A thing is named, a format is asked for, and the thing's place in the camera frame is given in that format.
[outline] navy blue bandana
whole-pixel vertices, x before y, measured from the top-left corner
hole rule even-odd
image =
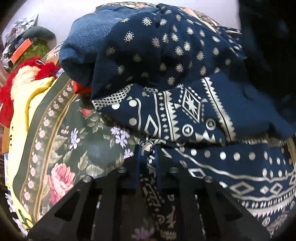
[[[141,160],[152,169],[151,183],[157,161],[169,157],[192,176],[214,177],[272,235],[295,203],[295,144],[281,141],[294,128],[249,83],[238,30],[158,8],[121,20],[105,37],[91,84],[94,106],[147,135]],[[157,216],[163,202],[151,198]],[[171,228],[163,222],[161,237]]]

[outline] floral fabric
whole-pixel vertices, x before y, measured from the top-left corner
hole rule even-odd
[[[97,113],[63,73],[39,105],[13,189],[30,229],[85,175],[100,177],[133,156],[139,137]]]

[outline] orange tag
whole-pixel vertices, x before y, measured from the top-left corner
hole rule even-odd
[[[18,58],[27,50],[27,48],[31,46],[31,44],[31,40],[26,39],[11,56],[11,62],[15,63],[18,60]]]

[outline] white wall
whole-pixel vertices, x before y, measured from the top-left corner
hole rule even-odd
[[[16,20],[39,14],[37,24],[52,31],[57,37],[57,43],[60,43],[67,38],[71,25],[77,18],[93,12],[99,5],[112,1],[27,0],[7,25],[2,38],[7,34],[11,28],[11,24]],[[142,2],[158,4],[160,0]],[[237,0],[162,0],[161,3],[190,7],[210,16],[223,26],[240,28]]]

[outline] red fuzzy fabric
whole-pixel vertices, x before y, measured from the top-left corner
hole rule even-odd
[[[11,100],[10,92],[13,85],[13,79],[17,75],[20,68],[24,66],[36,66],[40,68],[40,71],[35,77],[35,80],[41,80],[46,77],[54,77],[56,79],[56,76],[54,76],[54,71],[59,69],[59,67],[55,67],[54,63],[47,63],[45,65],[39,64],[39,61],[41,60],[40,57],[30,57],[27,58],[25,61],[23,61],[18,68],[10,74],[8,79],[6,80],[6,85],[0,88],[0,103],[3,103],[1,111],[0,111],[0,123],[3,124],[6,127],[10,127],[11,119],[13,116],[13,101]]]

